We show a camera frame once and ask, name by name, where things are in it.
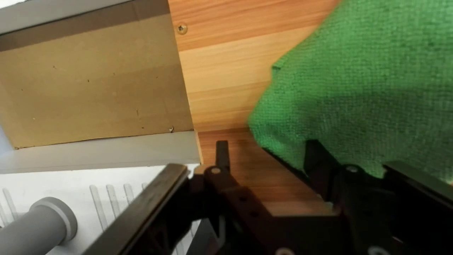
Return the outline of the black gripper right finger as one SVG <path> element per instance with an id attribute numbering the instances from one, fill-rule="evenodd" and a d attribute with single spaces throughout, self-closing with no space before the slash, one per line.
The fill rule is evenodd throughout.
<path id="1" fill-rule="evenodd" d="M 418 192 L 445 204 L 448 208 L 453 207 L 453 187 L 446 181 L 402 161 L 385 163 L 384 168 L 394 178 L 408 184 Z"/>

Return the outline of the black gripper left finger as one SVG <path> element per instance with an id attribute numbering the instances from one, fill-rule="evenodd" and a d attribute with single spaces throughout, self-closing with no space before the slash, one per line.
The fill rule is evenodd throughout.
<path id="1" fill-rule="evenodd" d="M 153 224 L 187 177 L 184 164 L 167 164 L 84 255 L 171 255 L 169 238 Z"/>

